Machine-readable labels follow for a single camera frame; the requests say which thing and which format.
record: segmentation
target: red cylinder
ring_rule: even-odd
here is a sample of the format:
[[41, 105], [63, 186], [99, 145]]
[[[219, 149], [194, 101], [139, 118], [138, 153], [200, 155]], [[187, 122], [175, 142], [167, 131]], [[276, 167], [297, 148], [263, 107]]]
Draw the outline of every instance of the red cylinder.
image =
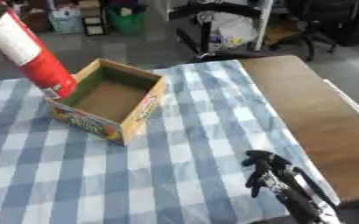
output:
[[12, 10], [0, 17], [0, 51], [46, 97], [62, 99], [73, 93], [76, 81]]

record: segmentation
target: brown table surface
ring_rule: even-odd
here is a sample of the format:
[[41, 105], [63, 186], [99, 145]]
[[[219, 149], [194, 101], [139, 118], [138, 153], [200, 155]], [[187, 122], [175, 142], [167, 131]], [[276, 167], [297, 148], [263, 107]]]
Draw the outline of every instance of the brown table surface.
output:
[[241, 63], [340, 199], [359, 200], [359, 114], [297, 57]]

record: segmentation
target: open cardboard box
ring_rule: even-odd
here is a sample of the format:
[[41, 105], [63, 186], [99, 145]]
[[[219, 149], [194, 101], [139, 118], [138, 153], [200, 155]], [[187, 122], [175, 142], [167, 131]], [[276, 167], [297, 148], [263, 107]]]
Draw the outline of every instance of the open cardboard box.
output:
[[120, 145], [126, 145], [164, 92], [163, 77], [97, 59], [75, 77], [76, 90], [53, 101], [54, 118]]

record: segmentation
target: robotic hand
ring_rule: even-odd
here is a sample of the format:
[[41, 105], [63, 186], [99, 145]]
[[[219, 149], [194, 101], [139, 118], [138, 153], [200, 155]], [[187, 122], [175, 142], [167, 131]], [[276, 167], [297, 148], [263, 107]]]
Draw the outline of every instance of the robotic hand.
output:
[[262, 187], [269, 188], [299, 224], [342, 224], [332, 200], [299, 167], [262, 150], [249, 150], [244, 167], [255, 165], [246, 187], [256, 198]]

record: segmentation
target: blue checkered tablecloth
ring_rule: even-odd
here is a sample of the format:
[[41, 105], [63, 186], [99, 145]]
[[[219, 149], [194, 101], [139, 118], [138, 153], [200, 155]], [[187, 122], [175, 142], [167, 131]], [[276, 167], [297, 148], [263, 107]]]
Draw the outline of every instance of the blue checkered tablecloth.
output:
[[249, 150], [329, 184], [237, 61], [154, 71], [166, 91], [128, 147], [54, 121], [28, 80], [0, 81], [0, 224], [250, 223], [285, 215], [244, 187]]

